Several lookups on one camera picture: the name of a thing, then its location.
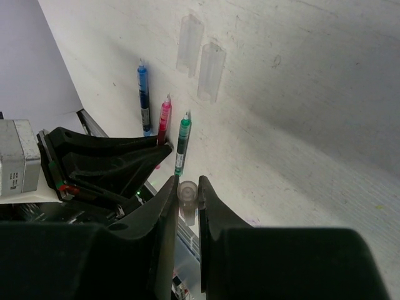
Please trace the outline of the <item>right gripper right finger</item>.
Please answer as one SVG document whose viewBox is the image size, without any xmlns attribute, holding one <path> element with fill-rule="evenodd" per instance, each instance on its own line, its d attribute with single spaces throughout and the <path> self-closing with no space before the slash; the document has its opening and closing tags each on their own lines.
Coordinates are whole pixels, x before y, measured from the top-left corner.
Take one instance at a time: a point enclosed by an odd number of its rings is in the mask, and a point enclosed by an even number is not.
<svg viewBox="0 0 400 300">
<path fill-rule="evenodd" d="M 199 178 L 201 290 L 208 299 L 388 299 L 364 239 L 348 228 L 253 227 Z"/>
</svg>

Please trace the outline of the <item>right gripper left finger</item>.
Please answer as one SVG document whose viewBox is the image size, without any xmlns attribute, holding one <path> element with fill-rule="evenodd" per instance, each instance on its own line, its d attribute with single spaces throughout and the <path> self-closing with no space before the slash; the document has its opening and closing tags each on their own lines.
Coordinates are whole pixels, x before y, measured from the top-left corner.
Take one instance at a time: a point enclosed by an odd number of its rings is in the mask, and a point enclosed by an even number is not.
<svg viewBox="0 0 400 300">
<path fill-rule="evenodd" d="M 1 223 L 2 299 L 169 299 L 179 179 L 110 226 Z"/>
</svg>

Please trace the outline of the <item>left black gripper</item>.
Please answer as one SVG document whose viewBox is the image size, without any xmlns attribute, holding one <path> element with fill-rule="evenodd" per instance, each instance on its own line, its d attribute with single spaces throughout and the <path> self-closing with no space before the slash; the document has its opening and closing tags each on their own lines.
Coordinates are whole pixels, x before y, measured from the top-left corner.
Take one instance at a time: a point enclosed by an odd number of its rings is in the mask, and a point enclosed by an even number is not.
<svg viewBox="0 0 400 300">
<path fill-rule="evenodd" d="M 109 218 L 139 207 L 137 191 L 173 151 L 157 146 L 154 136 L 96 137 L 63 127 L 43 129 L 37 138 L 47 184 L 59 199 Z"/>
</svg>

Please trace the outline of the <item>red pen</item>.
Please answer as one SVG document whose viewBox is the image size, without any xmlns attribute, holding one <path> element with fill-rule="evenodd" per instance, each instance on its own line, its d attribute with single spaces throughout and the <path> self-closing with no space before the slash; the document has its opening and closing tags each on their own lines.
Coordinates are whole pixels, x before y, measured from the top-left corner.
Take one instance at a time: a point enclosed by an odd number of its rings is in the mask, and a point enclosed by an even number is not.
<svg viewBox="0 0 400 300">
<path fill-rule="evenodd" d="M 166 142 L 166 134 L 169 126 L 169 117 L 171 115 L 171 96 L 168 94 L 166 99 L 162 103 L 160 117 L 159 117 L 159 127 L 157 132 L 157 145 L 162 146 Z"/>
</svg>

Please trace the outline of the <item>blue pen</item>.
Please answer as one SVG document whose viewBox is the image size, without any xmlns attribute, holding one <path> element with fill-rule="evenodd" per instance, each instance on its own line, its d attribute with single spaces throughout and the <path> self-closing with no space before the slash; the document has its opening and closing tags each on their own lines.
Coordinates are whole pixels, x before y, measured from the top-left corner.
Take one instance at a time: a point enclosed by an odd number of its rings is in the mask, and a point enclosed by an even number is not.
<svg viewBox="0 0 400 300">
<path fill-rule="evenodd" d="M 152 134 L 152 125 L 149 100 L 148 70 L 142 59 L 140 59 L 139 66 L 137 68 L 137 81 L 141 108 L 142 130 L 143 135 L 147 137 Z"/>
</svg>

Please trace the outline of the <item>green pen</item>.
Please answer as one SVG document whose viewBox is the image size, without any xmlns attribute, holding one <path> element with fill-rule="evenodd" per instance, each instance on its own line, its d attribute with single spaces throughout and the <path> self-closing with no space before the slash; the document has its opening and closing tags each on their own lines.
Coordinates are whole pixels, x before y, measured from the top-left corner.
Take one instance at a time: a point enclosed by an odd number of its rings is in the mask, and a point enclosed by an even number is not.
<svg viewBox="0 0 400 300">
<path fill-rule="evenodd" d="M 174 174 L 178 176 L 181 176 L 183 173 L 190 130 L 191 130 L 191 118 L 190 118 L 190 113 L 187 112 L 181 119 L 179 127 L 179 135 L 177 140 Z"/>
</svg>

